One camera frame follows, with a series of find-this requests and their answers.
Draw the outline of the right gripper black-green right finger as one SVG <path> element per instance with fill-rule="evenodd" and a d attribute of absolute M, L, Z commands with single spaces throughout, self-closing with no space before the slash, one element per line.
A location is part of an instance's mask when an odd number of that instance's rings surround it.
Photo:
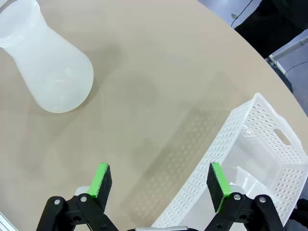
<path fill-rule="evenodd" d="M 233 223 L 242 223 L 247 231 L 282 231 L 275 205 L 266 194 L 254 199 L 233 192 L 219 163 L 210 163 L 206 181 L 215 216 L 206 231 L 228 231 Z"/>

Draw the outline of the right gripper black-green left finger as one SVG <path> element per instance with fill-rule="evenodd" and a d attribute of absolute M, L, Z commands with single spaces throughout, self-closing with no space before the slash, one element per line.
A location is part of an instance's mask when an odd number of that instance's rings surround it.
<path fill-rule="evenodd" d="M 89 189 L 71 199 L 50 197 L 38 222 L 38 231 L 73 231 L 86 224 L 91 231 L 116 231 L 104 213 L 112 187 L 110 166 L 100 163 Z"/>

